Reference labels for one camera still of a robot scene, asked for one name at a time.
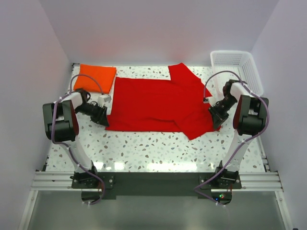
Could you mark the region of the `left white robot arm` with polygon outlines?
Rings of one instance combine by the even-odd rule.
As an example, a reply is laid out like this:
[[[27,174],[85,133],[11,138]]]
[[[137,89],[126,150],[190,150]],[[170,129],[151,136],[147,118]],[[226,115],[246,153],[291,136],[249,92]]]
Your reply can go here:
[[[79,139],[76,114],[87,115],[92,122],[108,127],[106,103],[111,101],[111,96],[101,94],[96,101],[90,99],[91,94],[82,88],[69,92],[56,102],[44,104],[43,117],[47,138],[60,145],[73,163],[74,175],[71,179],[94,188],[99,184],[99,176]]]

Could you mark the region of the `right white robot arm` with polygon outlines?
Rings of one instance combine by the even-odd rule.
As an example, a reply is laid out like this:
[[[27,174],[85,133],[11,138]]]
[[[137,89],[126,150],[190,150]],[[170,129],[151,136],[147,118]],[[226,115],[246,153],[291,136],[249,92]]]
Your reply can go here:
[[[216,101],[212,96],[204,97],[210,105],[209,112],[213,128],[219,128],[229,117],[228,111],[236,105],[233,118],[234,136],[229,150],[216,167],[211,186],[226,188],[238,183],[239,169],[251,141],[266,128],[269,100],[257,97],[248,91],[245,82],[229,80],[223,87],[224,98]]]

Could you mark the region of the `red t shirt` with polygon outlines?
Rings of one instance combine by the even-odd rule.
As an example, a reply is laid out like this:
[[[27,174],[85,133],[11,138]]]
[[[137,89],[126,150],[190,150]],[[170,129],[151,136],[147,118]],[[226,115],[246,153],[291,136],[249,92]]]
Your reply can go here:
[[[216,131],[201,79],[183,63],[168,70],[168,80],[116,78],[106,130],[182,132],[189,140]]]

